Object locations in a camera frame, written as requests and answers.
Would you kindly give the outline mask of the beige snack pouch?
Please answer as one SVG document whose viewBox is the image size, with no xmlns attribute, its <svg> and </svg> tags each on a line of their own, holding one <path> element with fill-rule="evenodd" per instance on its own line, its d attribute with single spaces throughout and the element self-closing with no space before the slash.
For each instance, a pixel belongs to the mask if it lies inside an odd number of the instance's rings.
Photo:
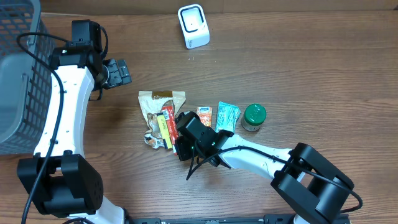
<svg viewBox="0 0 398 224">
<path fill-rule="evenodd" d="M 162 113 L 163 106 L 172 105 L 176 118 L 176 113 L 186 100 L 186 93 L 184 91 L 140 91 L 138 100 L 149 128 L 144 134 L 144 142 L 154 149 L 164 147 L 164 140 L 157 122 L 157 113 Z"/>
</svg>

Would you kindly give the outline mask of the red snack stick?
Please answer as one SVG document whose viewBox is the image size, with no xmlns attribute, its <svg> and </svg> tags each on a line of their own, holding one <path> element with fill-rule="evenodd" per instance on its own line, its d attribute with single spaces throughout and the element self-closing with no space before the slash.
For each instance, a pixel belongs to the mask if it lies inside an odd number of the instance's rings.
<svg viewBox="0 0 398 224">
<path fill-rule="evenodd" d="M 175 147 L 175 141 L 178 138 L 178 132 L 176 130 L 176 124 L 175 124 L 175 120 L 174 120 L 174 118 L 175 118 L 174 117 L 174 108 L 172 105 L 163 106 L 162 112 L 165 116 L 165 120 L 166 120 L 167 127 L 169 130 L 170 140 L 172 142 L 173 153 L 176 156 L 177 150 Z"/>
</svg>

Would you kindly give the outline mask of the yellow snack stick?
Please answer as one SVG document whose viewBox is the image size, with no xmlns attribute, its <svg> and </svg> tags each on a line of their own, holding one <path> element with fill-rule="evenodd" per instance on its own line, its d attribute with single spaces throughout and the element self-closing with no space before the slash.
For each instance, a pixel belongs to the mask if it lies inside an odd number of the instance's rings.
<svg viewBox="0 0 398 224">
<path fill-rule="evenodd" d="M 170 140 L 169 129 L 167 127 L 167 122 L 163 113 L 157 113 L 157 122 L 159 125 L 160 133 L 162 139 L 164 140 L 165 149 L 172 149 L 172 142 Z"/>
</svg>

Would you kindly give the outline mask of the orange tissue pack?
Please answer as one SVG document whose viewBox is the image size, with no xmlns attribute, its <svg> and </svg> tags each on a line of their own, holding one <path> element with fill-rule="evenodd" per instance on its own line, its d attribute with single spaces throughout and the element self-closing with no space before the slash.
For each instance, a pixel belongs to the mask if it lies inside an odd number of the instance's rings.
<svg viewBox="0 0 398 224">
<path fill-rule="evenodd" d="M 210 106 L 201 106 L 197 108 L 197 115 L 200 118 L 200 121 L 205 126 L 211 127 L 212 124 L 212 107 Z"/>
</svg>

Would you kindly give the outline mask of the teal wet wipes pack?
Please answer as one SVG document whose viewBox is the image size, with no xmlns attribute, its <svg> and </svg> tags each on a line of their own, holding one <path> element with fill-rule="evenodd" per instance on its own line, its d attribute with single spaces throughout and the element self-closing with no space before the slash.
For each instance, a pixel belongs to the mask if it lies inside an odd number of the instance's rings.
<svg viewBox="0 0 398 224">
<path fill-rule="evenodd" d="M 220 101 L 218 103 L 216 132 L 221 130 L 234 132 L 241 110 L 236 105 Z"/>
</svg>

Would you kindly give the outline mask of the green lid jar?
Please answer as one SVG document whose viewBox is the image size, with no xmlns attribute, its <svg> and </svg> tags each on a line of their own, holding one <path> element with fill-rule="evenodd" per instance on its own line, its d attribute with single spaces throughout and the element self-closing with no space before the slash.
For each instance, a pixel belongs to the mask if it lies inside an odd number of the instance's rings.
<svg viewBox="0 0 398 224">
<path fill-rule="evenodd" d="M 243 114 L 241 124 L 247 131 L 257 131 L 265 122 L 267 111 L 260 104 L 249 105 Z"/>
</svg>

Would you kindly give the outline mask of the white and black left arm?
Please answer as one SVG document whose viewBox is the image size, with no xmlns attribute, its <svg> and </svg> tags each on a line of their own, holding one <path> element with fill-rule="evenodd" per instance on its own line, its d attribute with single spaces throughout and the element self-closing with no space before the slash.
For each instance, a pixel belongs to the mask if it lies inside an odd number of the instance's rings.
<svg viewBox="0 0 398 224">
<path fill-rule="evenodd" d="M 83 132 L 91 92 L 104 79 L 101 50 L 89 42 L 69 42 L 53 50 L 45 67 L 53 90 L 46 122 L 33 157 L 21 159 L 17 176 L 39 213 L 68 223 L 130 223 L 128 212 L 104 196 L 100 173 L 85 159 Z"/>
</svg>

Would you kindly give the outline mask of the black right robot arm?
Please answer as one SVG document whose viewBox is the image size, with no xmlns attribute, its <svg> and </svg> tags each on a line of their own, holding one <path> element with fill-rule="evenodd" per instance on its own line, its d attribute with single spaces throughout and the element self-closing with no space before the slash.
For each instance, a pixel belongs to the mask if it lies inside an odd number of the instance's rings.
<svg viewBox="0 0 398 224">
<path fill-rule="evenodd" d="M 249 170 L 271 180 L 274 190 L 296 212 L 294 223 L 333 223 L 354 184 L 312 146 L 293 149 L 256 144 L 229 131 L 180 136 L 176 150 L 182 161 Z"/>
</svg>

